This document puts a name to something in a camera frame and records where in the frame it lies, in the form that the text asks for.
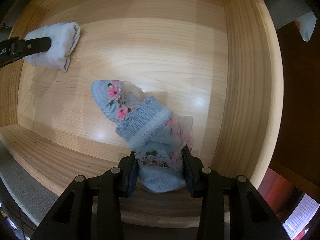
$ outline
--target screw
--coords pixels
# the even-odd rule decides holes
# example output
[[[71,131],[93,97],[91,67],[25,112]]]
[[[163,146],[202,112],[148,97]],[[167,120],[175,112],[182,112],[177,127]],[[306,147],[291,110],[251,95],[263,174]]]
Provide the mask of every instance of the screw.
[[[84,176],[82,176],[82,175],[76,176],[76,178],[75,178],[76,182],[81,182],[83,180],[84,180]]]
[[[111,169],[111,172],[113,173],[113,174],[117,174],[117,173],[119,173],[121,171],[121,169],[119,168],[119,167],[113,167],[112,169]]]
[[[242,175],[238,176],[237,179],[238,179],[240,182],[246,182],[246,181],[247,181],[247,178],[246,178],[245,176],[242,176]]]
[[[211,169],[210,169],[209,167],[203,167],[203,168],[201,169],[201,171],[202,171],[203,173],[209,174],[209,173],[211,172]]]

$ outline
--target folded sock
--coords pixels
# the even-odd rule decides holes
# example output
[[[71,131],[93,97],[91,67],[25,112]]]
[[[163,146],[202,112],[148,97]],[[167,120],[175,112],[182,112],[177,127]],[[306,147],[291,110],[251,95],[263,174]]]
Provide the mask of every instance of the folded sock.
[[[66,72],[70,64],[70,54],[80,37],[79,25],[75,22],[46,25],[29,32],[25,40],[42,37],[51,39],[50,49],[23,57],[23,59],[31,65],[61,69]]]
[[[184,187],[181,149],[192,147],[192,117],[174,114],[130,82],[97,80],[91,91],[105,116],[117,123],[116,133],[135,152],[143,188],[157,194]]]

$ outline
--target gray folded cloth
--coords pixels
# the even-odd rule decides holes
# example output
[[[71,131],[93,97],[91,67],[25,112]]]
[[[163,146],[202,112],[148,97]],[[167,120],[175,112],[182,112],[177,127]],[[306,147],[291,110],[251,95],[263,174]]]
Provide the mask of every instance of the gray folded cloth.
[[[75,22],[46,25],[29,32],[25,40],[42,37],[51,39],[50,49],[23,57],[23,59],[31,65],[56,68],[66,72],[70,64],[70,54],[80,37],[79,25]]]

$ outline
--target wooden tray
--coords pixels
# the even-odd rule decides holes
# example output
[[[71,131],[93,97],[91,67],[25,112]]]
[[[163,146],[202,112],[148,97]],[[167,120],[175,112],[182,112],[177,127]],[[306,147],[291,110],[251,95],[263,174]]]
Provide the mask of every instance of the wooden tray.
[[[258,187],[275,147],[283,101],[276,32],[263,0],[32,0],[11,37],[76,21],[81,37],[64,73],[23,60],[0,71],[1,140],[56,194],[129,155],[95,104],[97,79],[135,83],[194,118],[192,150],[222,175]],[[123,222],[195,227],[201,199],[186,189],[121,199]]]

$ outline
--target silver rivet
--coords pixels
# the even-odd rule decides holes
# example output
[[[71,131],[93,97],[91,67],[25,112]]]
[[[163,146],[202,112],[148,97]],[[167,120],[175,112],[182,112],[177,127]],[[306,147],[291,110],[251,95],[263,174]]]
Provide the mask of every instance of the silver rivet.
[[[84,180],[84,176],[82,176],[82,175],[76,176],[76,178],[75,178],[76,182],[81,182],[83,180]]]
[[[202,171],[203,173],[209,174],[209,173],[211,172],[211,169],[210,169],[209,167],[203,167],[203,168],[201,169],[201,171]]]
[[[247,178],[246,178],[245,176],[242,176],[242,175],[238,176],[237,179],[238,179],[240,182],[246,182],[246,181],[247,181]]]
[[[117,173],[119,173],[121,171],[121,169],[119,168],[119,167],[113,167],[112,169],[111,169],[111,172],[113,173],[113,174],[117,174]]]

